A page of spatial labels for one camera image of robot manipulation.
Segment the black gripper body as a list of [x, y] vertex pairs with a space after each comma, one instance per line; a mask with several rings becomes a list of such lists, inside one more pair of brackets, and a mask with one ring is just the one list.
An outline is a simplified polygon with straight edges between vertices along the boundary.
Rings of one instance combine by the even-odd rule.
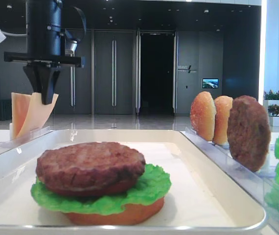
[[71, 57], [65, 55], [43, 55], [32, 56], [28, 53], [8, 52], [5, 51], [3, 55], [5, 62], [19, 62], [19, 63], [31, 63], [31, 62], [44, 62], [48, 64], [58, 64], [65, 66], [74, 66], [78, 68], [85, 67], [85, 57]]

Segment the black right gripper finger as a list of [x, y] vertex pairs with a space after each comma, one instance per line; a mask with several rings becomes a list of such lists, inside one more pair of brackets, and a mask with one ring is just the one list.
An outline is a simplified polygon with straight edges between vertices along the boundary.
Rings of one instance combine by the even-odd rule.
[[38, 67], [38, 92], [41, 93], [42, 104], [49, 105], [52, 103], [54, 87], [60, 72], [58, 67]]

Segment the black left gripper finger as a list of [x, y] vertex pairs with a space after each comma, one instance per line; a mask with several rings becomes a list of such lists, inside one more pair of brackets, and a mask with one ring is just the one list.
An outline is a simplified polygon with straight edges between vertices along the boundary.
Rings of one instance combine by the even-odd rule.
[[33, 91], [36, 93], [41, 93], [42, 85], [40, 81], [38, 67], [33, 64], [27, 64], [23, 67], [23, 71], [29, 79]]

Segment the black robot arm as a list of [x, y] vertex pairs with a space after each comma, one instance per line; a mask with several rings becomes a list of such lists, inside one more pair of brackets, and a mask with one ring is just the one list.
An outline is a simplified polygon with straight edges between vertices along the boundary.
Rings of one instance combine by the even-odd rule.
[[66, 42], [77, 44], [62, 29], [61, 0], [26, 1], [26, 47], [25, 53], [4, 52], [4, 61], [25, 63], [23, 71], [33, 91], [41, 94], [42, 104], [52, 103], [54, 87], [62, 66], [85, 67], [84, 57], [66, 55]]

